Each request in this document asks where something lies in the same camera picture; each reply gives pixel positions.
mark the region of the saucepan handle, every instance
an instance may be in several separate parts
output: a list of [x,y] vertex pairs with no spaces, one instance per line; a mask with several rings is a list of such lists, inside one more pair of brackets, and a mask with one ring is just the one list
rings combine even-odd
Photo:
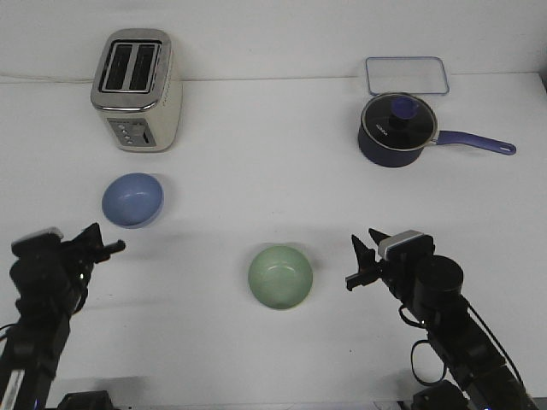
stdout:
[[479,135],[459,131],[439,132],[436,144],[466,144],[504,155],[514,155],[516,153],[516,147],[511,143],[505,143],[504,141],[497,141],[496,139],[485,138]]

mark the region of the lid knob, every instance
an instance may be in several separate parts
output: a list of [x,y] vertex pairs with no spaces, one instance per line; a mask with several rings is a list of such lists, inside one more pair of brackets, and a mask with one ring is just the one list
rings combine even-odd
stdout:
[[420,104],[409,96],[400,96],[391,100],[391,113],[400,120],[412,120],[418,114]]

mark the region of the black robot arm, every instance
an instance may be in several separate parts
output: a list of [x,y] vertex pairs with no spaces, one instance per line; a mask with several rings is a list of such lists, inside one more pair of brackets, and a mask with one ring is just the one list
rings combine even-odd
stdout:
[[[516,369],[515,374],[508,369],[491,337],[472,318],[470,311],[476,312],[461,294],[462,269],[434,254],[433,238],[417,231],[393,237],[369,232],[381,260],[377,262],[374,251],[352,237],[359,271],[346,278],[347,289],[381,278],[402,308],[416,318],[414,324],[427,331],[432,348],[478,409],[537,410]],[[437,390],[430,388],[427,394],[446,389],[447,383],[439,384]],[[432,407],[431,400],[420,401],[420,397],[423,394],[415,396],[416,409],[447,408],[446,402],[439,405],[444,407]]]
[[70,333],[68,322],[85,303],[96,263],[125,248],[104,246],[98,224],[72,241],[52,228],[12,243],[19,259],[10,276],[21,317],[6,333],[0,357],[0,410],[42,410]]

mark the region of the table surface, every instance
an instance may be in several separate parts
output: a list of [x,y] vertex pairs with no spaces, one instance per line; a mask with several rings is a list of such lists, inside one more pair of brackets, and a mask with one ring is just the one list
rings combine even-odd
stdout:
[[[506,156],[465,146],[424,149],[390,169],[359,151],[362,79],[184,83],[171,149],[117,149],[90,85],[0,85],[0,323],[18,318],[10,243],[47,226],[66,238],[91,222],[127,249],[96,267],[74,316],[50,405],[107,389],[119,405],[355,402],[407,399],[421,386],[404,325],[380,282],[348,292],[350,235],[431,234],[465,272],[463,294],[516,362],[529,393],[544,383],[547,95],[536,74],[458,75],[432,102],[441,129],[509,141]],[[156,175],[165,205],[125,230],[101,211],[109,183]],[[264,307],[247,285],[271,243],[304,252],[308,298]],[[419,354],[434,378],[441,364]]]

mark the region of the bowl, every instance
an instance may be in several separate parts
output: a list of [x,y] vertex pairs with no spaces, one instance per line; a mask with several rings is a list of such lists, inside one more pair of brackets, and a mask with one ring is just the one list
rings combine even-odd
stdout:
[[116,179],[103,195],[103,212],[107,219],[124,228],[148,225],[160,213],[163,189],[147,173],[129,173]]
[[249,268],[249,287],[269,308],[285,310],[303,301],[311,290],[313,272],[306,257],[285,245],[260,252]]

